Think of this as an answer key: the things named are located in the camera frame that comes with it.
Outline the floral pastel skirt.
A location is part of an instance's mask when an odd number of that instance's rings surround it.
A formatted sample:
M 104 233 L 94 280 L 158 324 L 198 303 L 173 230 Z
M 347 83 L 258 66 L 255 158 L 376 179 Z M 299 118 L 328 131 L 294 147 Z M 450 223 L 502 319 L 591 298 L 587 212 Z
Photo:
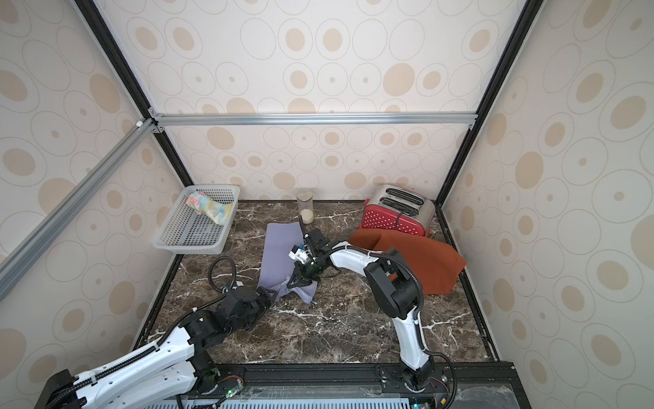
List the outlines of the floral pastel skirt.
M 197 191 L 189 194 L 186 205 L 199 216 L 207 216 L 214 224 L 225 226 L 233 209 L 233 204 L 223 204 L 214 201 L 205 193 Z

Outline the lavender purple skirt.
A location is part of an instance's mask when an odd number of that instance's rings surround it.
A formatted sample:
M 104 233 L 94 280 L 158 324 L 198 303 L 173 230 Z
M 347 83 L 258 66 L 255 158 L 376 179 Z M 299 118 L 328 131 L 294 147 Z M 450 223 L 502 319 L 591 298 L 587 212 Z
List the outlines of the lavender purple skirt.
M 289 280 L 295 268 L 289 257 L 294 246 L 303 242 L 300 223 L 269 223 L 263 247 L 262 266 L 258 287 L 263 287 L 276 296 L 276 300 L 295 293 L 303 303 L 310 304 L 317 291 L 317 282 L 310 286 L 290 289 Z

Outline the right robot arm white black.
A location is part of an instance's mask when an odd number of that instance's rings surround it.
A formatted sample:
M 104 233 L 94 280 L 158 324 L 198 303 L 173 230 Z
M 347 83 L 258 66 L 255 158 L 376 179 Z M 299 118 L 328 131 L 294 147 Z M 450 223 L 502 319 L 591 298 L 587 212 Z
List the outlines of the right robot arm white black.
M 303 243 L 292 247 L 289 258 L 294 262 L 290 289 L 320 281 L 328 268 L 347 269 L 367 279 L 379 310 L 393 322 L 408 389 L 418 392 L 427 387 L 436 357 L 452 365 L 445 354 L 427 347 L 421 321 L 422 284 L 397 250 L 372 251 L 347 241 L 330 241 L 314 229 L 304 233 Z

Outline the rust orange skirt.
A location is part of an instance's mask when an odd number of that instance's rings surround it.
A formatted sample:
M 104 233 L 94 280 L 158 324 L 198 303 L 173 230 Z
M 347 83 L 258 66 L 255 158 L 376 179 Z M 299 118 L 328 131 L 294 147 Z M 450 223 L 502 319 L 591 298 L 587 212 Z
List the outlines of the rust orange skirt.
M 446 243 L 389 229 L 361 228 L 350 236 L 349 242 L 367 250 L 397 250 L 422 283 L 426 295 L 449 294 L 467 265 Z

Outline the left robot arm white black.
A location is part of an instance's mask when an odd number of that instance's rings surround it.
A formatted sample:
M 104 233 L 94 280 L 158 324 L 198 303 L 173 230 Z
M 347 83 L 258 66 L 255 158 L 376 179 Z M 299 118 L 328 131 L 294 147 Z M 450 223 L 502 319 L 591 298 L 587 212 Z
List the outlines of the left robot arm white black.
M 248 331 L 275 301 L 275 292 L 238 286 L 182 315 L 159 339 L 114 361 L 72 375 L 51 376 L 38 408 L 142 408 L 173 395 L 211 393 L 224 376 L 209 350 Z

